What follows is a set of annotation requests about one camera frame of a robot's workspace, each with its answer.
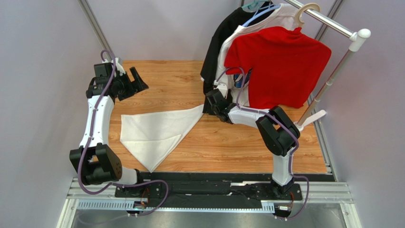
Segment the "white cloth napkin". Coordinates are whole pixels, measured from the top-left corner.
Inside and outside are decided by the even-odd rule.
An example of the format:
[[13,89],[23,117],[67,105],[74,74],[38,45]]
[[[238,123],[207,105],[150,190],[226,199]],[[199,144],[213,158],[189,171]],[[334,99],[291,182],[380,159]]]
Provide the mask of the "white cloth napkin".
[[150,172],[166,159],[203,116],[191,109],[122,115],[120,142]]

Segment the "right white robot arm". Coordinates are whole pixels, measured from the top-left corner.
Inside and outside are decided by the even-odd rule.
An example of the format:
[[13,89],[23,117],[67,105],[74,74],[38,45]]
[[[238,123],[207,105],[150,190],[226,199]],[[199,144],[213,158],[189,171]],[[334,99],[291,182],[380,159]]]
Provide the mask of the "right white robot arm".
[[288,191],[294,183],[292,161],[300,131],[285,111],[279,106],[255,109],[230,103],[219,89],[208,92],[206,98],[222,122],[243,124],[259,130],[267,149],[273,154],[272,184],[280,192]]

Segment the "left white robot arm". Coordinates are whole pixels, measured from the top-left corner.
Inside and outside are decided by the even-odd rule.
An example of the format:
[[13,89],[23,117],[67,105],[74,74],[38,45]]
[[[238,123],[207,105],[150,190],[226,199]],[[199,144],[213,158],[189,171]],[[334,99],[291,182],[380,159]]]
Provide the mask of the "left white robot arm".
[[124,167],[109,146],[109,124],[116,99],[122,101],[149,87],[135,67],[129,69],[133,80],[120,64],[104,62],[96,64],[94,70],[95,77],[86,91],[86,129],[79,148],[70,151],[69,159],[82,185],[137,184],[139,171]]

